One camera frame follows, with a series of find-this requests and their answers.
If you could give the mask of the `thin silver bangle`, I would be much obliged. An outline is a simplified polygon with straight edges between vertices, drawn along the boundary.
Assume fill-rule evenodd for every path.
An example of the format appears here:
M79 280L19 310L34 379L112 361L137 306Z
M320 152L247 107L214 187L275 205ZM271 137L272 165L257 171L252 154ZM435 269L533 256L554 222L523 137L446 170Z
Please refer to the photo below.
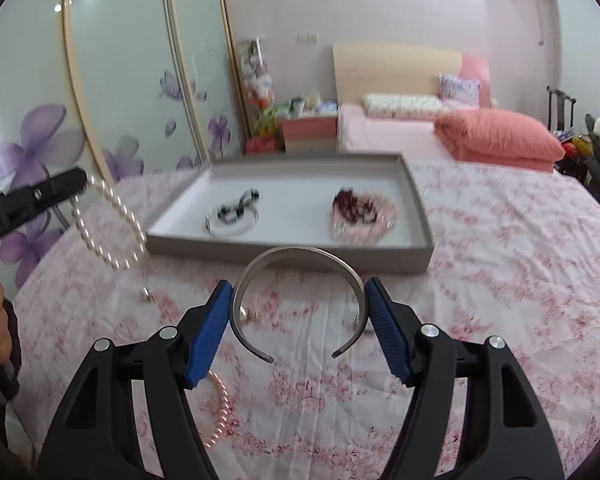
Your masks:
M255 206L219 206L204 219L204 228L213 237L241 236L256 227L260 219Z

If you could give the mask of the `pink floral tablecloth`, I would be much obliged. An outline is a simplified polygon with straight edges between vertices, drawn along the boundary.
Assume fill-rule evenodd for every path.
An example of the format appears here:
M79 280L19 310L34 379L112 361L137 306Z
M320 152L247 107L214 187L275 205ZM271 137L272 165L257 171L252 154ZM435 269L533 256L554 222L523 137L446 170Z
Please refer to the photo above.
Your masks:
M416 164L434 254L390 296L468 341L503 337L539 397L565 471L600 440L600 205L575 180L510 168ZM236 266L149 256L116 272L65 232L15 299L22 347L15 411L35 445L92 343L143 340L207 301ZM147 287L153 302L140 296ZM245 298L248 337L226 334L213 367L228 391L210 456L223 479L375 479L411 391L372 334L339 359L356 315L337 275L268 269Z

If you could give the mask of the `grey cardboard tray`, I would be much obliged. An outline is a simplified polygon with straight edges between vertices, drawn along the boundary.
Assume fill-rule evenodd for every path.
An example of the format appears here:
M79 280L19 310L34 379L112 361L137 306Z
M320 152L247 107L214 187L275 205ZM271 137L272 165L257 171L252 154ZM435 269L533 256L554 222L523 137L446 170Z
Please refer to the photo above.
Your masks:
M390 228L334 226L332 201L343 188L377 200ZM204 219L219 206L255 206L259 222L241 236L213 237ZM208 164L146 232L156 255L248 263L273 247L306 246L371 274L422 274L434 252L422 200L399 154L271 155Z

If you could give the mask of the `floral sliding wardrobe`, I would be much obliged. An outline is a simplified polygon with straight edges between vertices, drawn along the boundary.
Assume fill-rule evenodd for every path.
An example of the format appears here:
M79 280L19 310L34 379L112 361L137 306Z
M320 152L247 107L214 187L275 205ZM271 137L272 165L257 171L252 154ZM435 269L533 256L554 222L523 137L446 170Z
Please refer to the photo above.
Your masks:
M0 0L0 192L242 154L224 0Z

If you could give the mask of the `red waste bin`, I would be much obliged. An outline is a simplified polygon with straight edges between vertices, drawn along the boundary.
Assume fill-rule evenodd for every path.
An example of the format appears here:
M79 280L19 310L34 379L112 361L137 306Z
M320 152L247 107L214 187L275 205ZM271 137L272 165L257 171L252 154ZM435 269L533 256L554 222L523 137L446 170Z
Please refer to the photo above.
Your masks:
M276 153L278 151L278 141L275 136L256 136L246 143L247 155Z

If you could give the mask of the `plush toy display tube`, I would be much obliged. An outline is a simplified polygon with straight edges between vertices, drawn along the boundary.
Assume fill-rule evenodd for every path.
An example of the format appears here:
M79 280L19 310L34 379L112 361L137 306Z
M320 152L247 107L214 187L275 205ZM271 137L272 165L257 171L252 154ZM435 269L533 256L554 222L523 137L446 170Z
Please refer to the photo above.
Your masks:
M238 44L238 67L249 134L272 136L275 132L275 96L260 38Z

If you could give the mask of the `pink white nightstand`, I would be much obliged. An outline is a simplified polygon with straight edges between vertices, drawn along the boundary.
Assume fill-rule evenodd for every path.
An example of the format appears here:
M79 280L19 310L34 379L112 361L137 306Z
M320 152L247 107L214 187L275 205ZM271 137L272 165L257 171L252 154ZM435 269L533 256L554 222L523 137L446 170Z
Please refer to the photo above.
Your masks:
M287 154L332 154L337 151L336 115L303 115L282 122Z

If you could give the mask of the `folded coral duvet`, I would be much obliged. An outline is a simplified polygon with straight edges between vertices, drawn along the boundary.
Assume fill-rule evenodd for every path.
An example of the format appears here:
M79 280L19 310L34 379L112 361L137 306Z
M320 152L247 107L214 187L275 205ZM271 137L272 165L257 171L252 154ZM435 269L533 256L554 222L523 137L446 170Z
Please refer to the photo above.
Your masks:
M453 110L434 120L434 134L460 162L552 172L562 144L537 119L510 110Z

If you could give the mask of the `white floral pillow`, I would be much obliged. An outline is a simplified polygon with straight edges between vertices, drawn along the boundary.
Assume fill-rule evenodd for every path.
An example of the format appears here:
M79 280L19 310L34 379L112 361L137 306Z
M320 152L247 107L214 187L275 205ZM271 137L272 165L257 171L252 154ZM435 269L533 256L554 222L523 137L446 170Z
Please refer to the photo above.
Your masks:
M426 122L432 122L438 115L449 110L437 96L412 94L366 94L362 105L365 114L370 117Z

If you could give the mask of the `small lilac pillow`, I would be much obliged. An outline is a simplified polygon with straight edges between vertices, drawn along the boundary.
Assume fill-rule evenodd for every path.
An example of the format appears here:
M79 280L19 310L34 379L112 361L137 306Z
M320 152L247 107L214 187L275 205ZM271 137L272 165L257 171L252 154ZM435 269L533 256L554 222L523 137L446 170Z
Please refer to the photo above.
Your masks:
M480 106L480 81L464 79L449 74L439 75L439 98L456 104L479 107Z

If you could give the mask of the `pink bed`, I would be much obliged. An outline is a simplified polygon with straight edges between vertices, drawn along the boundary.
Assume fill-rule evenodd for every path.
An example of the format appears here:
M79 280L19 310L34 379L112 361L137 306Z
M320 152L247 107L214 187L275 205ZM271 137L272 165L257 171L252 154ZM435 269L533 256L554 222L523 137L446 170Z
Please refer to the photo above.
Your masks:
M481 56L404 44L347 42L334 45L332 59L339 105L338 143L343 151L399 153L407 160L456 160L434 134L434 120L367 116L362 105L366 94L439 98L439 75L449 74L480 81L480 106L439 98L449 109L445 113L498 108L491 100L489 63Z

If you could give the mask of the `dark wooden chair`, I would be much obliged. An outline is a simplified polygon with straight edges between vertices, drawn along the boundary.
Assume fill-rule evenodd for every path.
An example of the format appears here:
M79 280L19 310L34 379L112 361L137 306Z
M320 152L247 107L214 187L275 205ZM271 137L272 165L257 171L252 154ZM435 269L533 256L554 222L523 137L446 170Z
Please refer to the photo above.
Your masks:
M565 91L546 87L547 103L547 129L550 131L567 131L574 126L574 107L577 99Z

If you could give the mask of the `white wall socket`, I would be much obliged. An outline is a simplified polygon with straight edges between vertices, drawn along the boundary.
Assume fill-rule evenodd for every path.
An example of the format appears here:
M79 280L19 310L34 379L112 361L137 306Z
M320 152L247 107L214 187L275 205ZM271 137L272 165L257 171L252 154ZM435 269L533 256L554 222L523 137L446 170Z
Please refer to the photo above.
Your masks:
M298 35L297 41L299 44L317 44L318 35L315 32L307 32L306 34Z

